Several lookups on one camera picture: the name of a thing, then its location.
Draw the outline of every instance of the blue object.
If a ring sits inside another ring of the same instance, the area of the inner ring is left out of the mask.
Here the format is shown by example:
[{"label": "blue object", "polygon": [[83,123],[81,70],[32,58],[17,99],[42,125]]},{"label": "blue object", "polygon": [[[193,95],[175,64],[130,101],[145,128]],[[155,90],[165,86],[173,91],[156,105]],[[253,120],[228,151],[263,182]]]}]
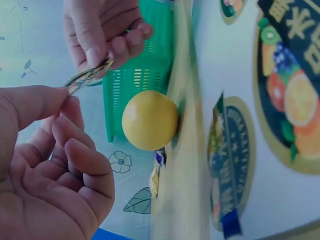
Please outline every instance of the blue object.
[{"label": "blue object", "polygon": [[99,228],[91,240],[132,240]]}]

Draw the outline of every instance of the flower print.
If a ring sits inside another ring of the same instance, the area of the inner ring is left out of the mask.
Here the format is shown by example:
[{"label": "flower print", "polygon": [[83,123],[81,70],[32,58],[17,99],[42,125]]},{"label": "flower print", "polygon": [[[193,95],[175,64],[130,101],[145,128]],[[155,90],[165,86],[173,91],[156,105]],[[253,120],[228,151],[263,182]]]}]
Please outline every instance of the flower print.
[{"label": "flower print", "polygon": [[111,168],[115,173],[125,174],[130,171],[131,156],[123,151],[115,151],[109,158]]}]

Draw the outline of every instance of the round logo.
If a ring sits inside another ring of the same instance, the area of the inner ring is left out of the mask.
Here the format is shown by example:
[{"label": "round logo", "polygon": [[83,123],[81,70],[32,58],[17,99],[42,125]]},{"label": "round logo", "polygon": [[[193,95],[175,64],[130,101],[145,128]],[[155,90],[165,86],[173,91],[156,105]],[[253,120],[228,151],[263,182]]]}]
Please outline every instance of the round logo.
[{"label": "round logo", "polygon": [[218,231],[223,230],[221,219],[230,212],[232,202],[239,217],[245,209],[254,175],[255,143],[253,121],[246,104],[239,97],[222,96],[213,109],[207,152],[211,214]]},{"label": "round logo", "polygon": [[220,10],[224,22],[228,25],[233,24],[242,10],[244,9],[248,0],[219,0]]},{"label": "round logo", "polygon": [[263,13],[253,62],[256,111],[271,151],[295,171],[320,174],[319,96]]}]

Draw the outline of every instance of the label sticker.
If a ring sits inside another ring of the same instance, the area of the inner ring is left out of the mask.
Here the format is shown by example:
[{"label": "label sticker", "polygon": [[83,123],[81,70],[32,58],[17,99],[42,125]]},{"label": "label sticker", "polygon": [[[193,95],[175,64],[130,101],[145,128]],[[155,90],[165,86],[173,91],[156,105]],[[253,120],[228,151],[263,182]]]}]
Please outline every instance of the label sticker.
[{"label": "label sticker", "polygon": [[[318,24],[320,19],[308,2],[259,1],[263,12],[256,26],[253,85],[256,111],[271,151],[289,168],[319,175],[320,78],[308,61],[307,49],[315,44],[311,38],[317,32],[311,21]],[[302,24],[304,14],[309,23]],[[292,31],[298,36],[292,37]]]},{"label": "label sticker", "polygon": [[213,225],[225,238],[242,234],[239,218],[250,195],[255,142],[253,121],[246,104],[236,96],[224,99],[222,94],[213,108],[207,154]]},{"label": "label sticker", "polygon": [[219,0],[223,21],[231,25],[240,16],[248,0]]}]

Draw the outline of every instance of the green plastic basket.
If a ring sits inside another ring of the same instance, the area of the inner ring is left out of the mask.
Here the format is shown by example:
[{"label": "green plastic basket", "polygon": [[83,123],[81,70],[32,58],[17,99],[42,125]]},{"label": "green plastic basket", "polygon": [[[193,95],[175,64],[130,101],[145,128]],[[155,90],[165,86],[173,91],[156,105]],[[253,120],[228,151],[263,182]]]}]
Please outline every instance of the green plastic basket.
[{"label": "green plastic basket", "polygon": [[143,52],[103,78],[103,101],[107,139],[124,137],[121,121],[129,100],[145,90],[165,93],[173,64],[173,14],[169,5],[140,0],[141,13],[154,28]]}]

